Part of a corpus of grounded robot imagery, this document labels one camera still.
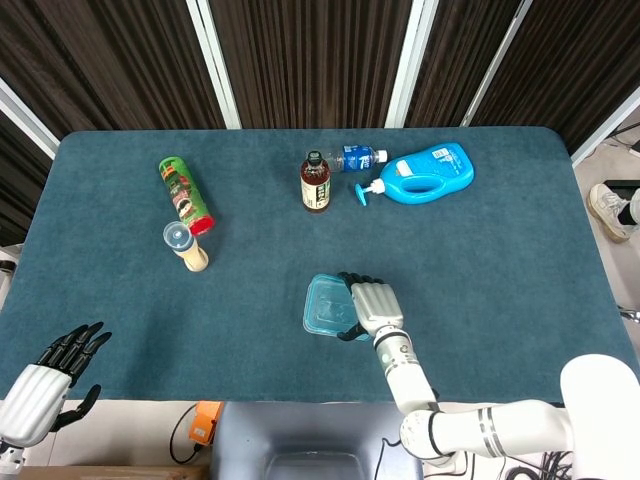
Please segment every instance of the pringles can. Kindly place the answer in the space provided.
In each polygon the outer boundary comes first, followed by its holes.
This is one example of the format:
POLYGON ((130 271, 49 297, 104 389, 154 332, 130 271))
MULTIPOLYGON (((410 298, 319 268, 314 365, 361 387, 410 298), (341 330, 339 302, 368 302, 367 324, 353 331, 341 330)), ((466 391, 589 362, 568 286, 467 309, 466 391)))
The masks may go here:
POLYGON ((189 227, 191 233, 202 235, 211 230, 216 221, 209 213, 184 160, 167 157, 160 162, 158 169, 180 220, 189 227))

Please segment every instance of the white robotic arm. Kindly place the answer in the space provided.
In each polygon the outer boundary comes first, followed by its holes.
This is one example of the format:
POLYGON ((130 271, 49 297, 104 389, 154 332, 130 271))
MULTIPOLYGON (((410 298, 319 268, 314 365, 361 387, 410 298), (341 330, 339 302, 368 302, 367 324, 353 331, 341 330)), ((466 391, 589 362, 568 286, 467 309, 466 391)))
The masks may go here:
POLYGON ((0 480, 20 473, 25 448, 80 420, 93 407, 100 385, 94 385, 75 410, 60 413, 69 389, 111 337, 107 332, 92 339, 102 326, 102 322, 82 325, 58 338, 35 364, 27 365, 9 390, 0 407, 0 480))
POLYGON ((339 334, 349 341, 366 332, 383 367, 398 409, 404 448, 434 466, 456 452, 505 457, 546 451, 574 451, 575 479, 627 480, 638 471, 640 386, 631 369, 604 355, 585 355, 562 371, 567 410, 524 400, 463 413, 444 413, 401 330, 403 315, 391 287, 380 279, 341 273, 359 324, 339 334), (607 402, 619 408, 608 409, 607 402))

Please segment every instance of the red can lid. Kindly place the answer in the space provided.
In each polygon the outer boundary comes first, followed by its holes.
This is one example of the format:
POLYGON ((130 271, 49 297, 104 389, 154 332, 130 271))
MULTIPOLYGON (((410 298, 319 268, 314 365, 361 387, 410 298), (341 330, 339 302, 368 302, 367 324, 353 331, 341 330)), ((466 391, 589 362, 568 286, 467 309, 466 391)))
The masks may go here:
POLYGON ((189 226, 189 230, 193 235, 202 235, 203 233, 208 232, 213 228, 216 224, 216 221, 213 219, 211 215, 205 215, 204 217, 199 218, 195 222, 193 222, 189 226))

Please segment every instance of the plastic food container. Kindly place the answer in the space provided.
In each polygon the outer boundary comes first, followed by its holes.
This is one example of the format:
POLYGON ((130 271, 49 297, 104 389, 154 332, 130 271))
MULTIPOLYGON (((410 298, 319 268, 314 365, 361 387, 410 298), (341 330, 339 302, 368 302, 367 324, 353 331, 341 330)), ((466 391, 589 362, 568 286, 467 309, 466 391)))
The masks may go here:
MULTIPOLYGON (((304 306, 304 329, 318 335, 337 336, 358 323, 356 307, 344 281, 332 275, 316 275, 307 290, 304 306)), ((357 340, 368 341, 367 334, 357 340)))

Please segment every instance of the blue bottle cap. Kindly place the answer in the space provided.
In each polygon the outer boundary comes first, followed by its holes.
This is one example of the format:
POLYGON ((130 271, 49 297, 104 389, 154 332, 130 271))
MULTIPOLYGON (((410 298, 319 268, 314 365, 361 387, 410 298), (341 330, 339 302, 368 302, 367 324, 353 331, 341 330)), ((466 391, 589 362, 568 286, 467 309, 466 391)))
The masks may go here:
POLYGON ((364 197, 364 190, 359 184, 356 184, 356 196, 358 197, 358 200, 360 200, 360 203, 366 207, 367 199, 364 197))
POLYGON ((169 245, 175 252, 184 252, 189 250, 194 242, 193 235, 191 235, 189 227, 182 222, 171 222, 168 224, 164 227, 162 236, 164 237, 164 241, 167 245, 169 245))

